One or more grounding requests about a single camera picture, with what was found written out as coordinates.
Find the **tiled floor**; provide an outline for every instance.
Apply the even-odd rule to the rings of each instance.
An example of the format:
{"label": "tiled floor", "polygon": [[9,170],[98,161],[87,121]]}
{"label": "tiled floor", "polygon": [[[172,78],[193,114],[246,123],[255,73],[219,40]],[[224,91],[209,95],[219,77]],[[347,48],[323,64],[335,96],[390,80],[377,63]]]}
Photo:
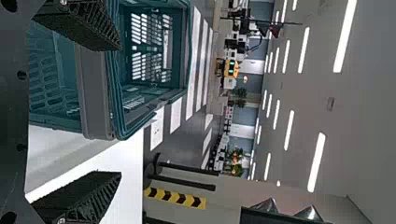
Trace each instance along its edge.
{"label": "tiled floor", "polygon": [[[212,46],[210,35],[213,34],[211,27],[214,9],[207,2],[191,1],[193,14],[191,21],[195,22],[195,27],[192,30],[192,52],[193,60],[196,61],[193,62],[192,74],[195,76],[192,77],[189,86],[190,93],[181,99],[181,110],[179,105],[174,106],[175,111],[172,111],[171,105],[167,105],[164,108],[163,121],[159,119],[161,124],[156,122],[145,129],[145,163],[150,161],[155,153],[161,152],[164,161],[169,160],[172,163],[201,167],[205,152],[219,133],[219,118],[216,116],[208,124],[208,127],[205,127],[206,100],[203,97],[207,96],[205,93],[207,91],[205,86],[208,84],[205,81],[206,73],[209,71],[206,69],[208,66],[207,53]],[[151,145],[159,142],[161,143],[158,146]]]}

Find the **gray floor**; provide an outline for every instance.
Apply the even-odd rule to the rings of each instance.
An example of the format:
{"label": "gray floor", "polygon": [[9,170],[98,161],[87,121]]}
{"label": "gray floor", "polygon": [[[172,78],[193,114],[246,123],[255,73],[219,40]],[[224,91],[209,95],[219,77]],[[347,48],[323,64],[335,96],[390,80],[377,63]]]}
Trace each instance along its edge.
{"label": "gray floor", "polygon": [[[193,7],[197,7],[201,14],[202,20],[205,19],[211,27],[213,23],[213,4],[209,4],[210,1],[202,0],[191,0]],[[199,49],[202,45],[202,22],[200,32],[200,44]],[[197,71],[199,71],[200,58],[198,55]],[[201,110],[195,112],[196,100],[198,92],[198,78],[195,80],[195,94],[194,94],[194,114],[188,121],[186,118],[186,104],[187,95],[183,97],[182,111],[181,111],[181,126],[172,134],[170,134],[170,118],[172,113],[172,106],[167,105],[164,109],[164,127],[163,127],[163,142],[158,145],[154,150],[150,151],[150,138],[151,138],[151,126],[145,130],[145,145],[144,145],[144,160],[152,160],[155,153],[162,153],[162,160],[170,160],[172,163],[189,165],[192,167],[201,167],[203,162],[203,143],[204,140],[212,129],[212,141],[209,144],[209,148],[214,144],[214,139],[219,134],[219,117],[214,117],[209,127],[205,130],[205,116],[206,106],[203,106]]]}

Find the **yellow and black warning stripe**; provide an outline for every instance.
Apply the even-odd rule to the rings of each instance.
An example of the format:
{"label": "yellow and black warning stripe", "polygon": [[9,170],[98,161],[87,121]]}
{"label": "yellow and black warning stripe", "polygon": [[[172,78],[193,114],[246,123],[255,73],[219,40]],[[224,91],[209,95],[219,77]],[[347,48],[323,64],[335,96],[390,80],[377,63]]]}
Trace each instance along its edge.
{"label": "yellow and black warning stripe", "polygon": [[164,189],[147,188],[144,192],[145,197],[156,199],[163,202],[178,204],[194,209],[206,209],[206,198],[181,194]]}

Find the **white ceiling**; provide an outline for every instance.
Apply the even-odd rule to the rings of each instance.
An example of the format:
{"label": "white ceiling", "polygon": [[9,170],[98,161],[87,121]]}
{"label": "white ceiling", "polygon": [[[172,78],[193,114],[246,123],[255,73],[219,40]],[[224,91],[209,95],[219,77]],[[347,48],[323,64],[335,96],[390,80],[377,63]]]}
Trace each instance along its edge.
{"label": "white ceiling", "polygon": [[[269,181],[306,189],[318,133],[327,141],[316,191],[349,195],[374,223],[393,223],[391,208],[396,199],[396,68],[395,1],[358,0],[346,60],[341,74],[332,67],[347,8],[345,0],[300,0],[292,12],[289,0],[284,37],[273,40],[269,50],[280,47],[283,65],[286,40],[290,39],[287,74],[266,75],[264,89],[273,94],[271,117],[261,114],[261,144],[257,146],[256,177],[264,174],[268,150],[272,152]],[[284,0],[276,1],[282,12]],[[304,71],[297,74],[304,28],[310,26]],[[327,98],[335,97],[333,112]],[[275,101],[280,113],[273,131]],[[290,147],[283,150],[289,112],[295,110]]]}

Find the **ceiling light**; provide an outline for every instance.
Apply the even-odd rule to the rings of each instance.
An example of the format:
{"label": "ceiling light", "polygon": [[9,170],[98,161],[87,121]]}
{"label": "ceiling light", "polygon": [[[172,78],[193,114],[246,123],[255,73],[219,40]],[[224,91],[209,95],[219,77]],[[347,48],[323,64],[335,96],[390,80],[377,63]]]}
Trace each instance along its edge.
{"label": "ceiling light", "polygon": [[257,129],[259,128],[259,118],[256,120],[256,129],[254,130],[254,133],[257,134]]}
{"label": "ceiling light", "polygon": [[275,23],[277,23],[278,21],[279,21],[279,11],[276,12]]}
{"label": "ceiling light", "polygon": [[288,0],[285,0],[285,2],[283,2],[283,11],[282,11],[282,22],[285,21],[285,17],[286,17],[286,9],[288,8]]}
{"label": "ceiling light", "polygon": [[304,61],[305,61],[305,53],[306,53],[306,45],[308,44],[308,38],[309,38],[309,27],[305,28],[304,32],[304,40],[303,40],[303,46],[301,48],[301,56],[300,56],[300,63],[298,65],[298,73],[303,72],[303,67],[304,67]]}
{"label": "ceiling light", "polygon": [[271,152],[268,153],[267,156],[267,163],[265,164],[264,180],[268,179],[268,172],[270,171],[270,163],[271,163]]}
{"label": "ceiling light", "polygon": [[270,53],[270,62],[269,62],[269,64],[268,64],[268,73],[271,72],[271,68],[272,68],[272,58],[273,58],[273,56],[274,56],[274,53],[271,52],[271,53]]}
{"label": "ceiling light", "polygon": [[267,103],[267,90],[265,90],[264,98],[262,99],[262,110],[265,110],[265,103]]}
{"label": "ceiling light", "polygon": [[314,161],[312,162],[311,174],[309,175],[308,181],[308,191],[313,193],[315,191],[315,185],[317,184],[318,171],[321,163],[321,158],[323,155],[323,148],[326,142],[326,135],[324,133],[319,133],[317,148],[315,149]]}
{"label": "ceiling light", "polygon": [[274,64],[274,74],[276,74],[277,71],[277,60],[279,58],[279,48],[276,49],[276,56],[275,56],[275,64]]}
{"label": "ceiling light", "polygon": [[352,22],[355,16],[357,3],[358,0],[347,1],[346,16],[344,17],[343,29],[341,31],[340,42],[338,43],[338,50],[335,56],[335,62],[333,68],[334,73],[340,73],[343,68],[344,59],[346,57],[346,52],[347,52],[347,43],[349,40],[350,30],[352,28]]}
{"label": "ceiling light", "polygon": [[271,113],[271,103],[272,103],[272,94],[270,94],[270,97],[268,98],[267,118],[270,117],[270,113]]}
{"label": "ceiling light", "polygon": [[250,166],[253,164],[253,160],[254,160],[254,150],[251,152],[251,156],[250,156]]}
{"label": "ceiling light", "polygon": [[277,125],[277,117],[279,115],[279,108],[280,108],[280,101],[276,101],[276,111],[275,111],[275,117],[274,117],[274,130],[276,130],[276,125]]}
{"label": "ceiling light", "polygon": [[264,74],[267,73],[268,68],[268,54],[265,56]]}
{"label": "ceiling light", "polygon": [[289,51],[290,51],[290,40],[286,42],[285,59],[283,61],[283,68],[282,68],[283,74],[286,73],[286,68],[288,67]]}
{"label": "ceiling light", "polygon": [[262,138],[262,126],[260,125],[259,134],[257,135],[257,145],[260,144],[260,139]]}
{"label": "ceiling light", "polygon": [[298,3],[298,0],[293,1],[293,11],[295,11],[297,9],[297,3]]}
{"label": "ceiling light", "polygon": [[285,146],[284,146],[285,151],[287,151],[289,148],[290,134],[291,134],[291,128],[293,127],[293,121],[294,121],[294,110],[291,110],[289,114],[288,129],[286,130]]}
{"label": "ceiling light", "polygon": [[253,167],[251,168],[251,180],[254,180],[255,172],[256,172],[256,162],[253,163]]}

